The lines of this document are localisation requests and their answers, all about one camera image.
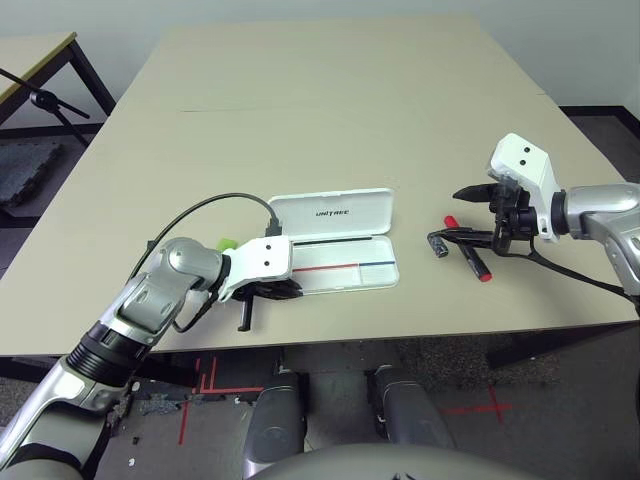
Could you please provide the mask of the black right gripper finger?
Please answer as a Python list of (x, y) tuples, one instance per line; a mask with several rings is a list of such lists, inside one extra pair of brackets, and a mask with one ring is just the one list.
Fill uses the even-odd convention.
[(471, 247), (491, 247), (494, 238), (493, 231), (475, 230), (466, 227), (445, 228), (430, 232), (428, 239), (440, 238), (443, 241)]
[(497, 187), (497, 183), (471, 185), (456, 191), (452, 197), (471, 203), (490, 203)]

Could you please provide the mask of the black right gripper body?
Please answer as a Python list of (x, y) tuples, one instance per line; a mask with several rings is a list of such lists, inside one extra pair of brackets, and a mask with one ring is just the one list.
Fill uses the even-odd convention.
[(509, 254), (513, 241), (531, 242), (538, 235), (537, 213), (529, 205), (530, 193), (514, 182), (493, 186), (489, 210), (495, 214), (492, 250)]

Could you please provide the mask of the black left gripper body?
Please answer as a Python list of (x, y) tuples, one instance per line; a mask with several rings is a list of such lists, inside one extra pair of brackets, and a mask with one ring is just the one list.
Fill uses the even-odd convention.
[(251, 330), (254, 297), (260, 292), (261, 284), (252, 282), (234, 291), (232, 298), (242, 304), (241, 323), (237, 330), (248, 332)]

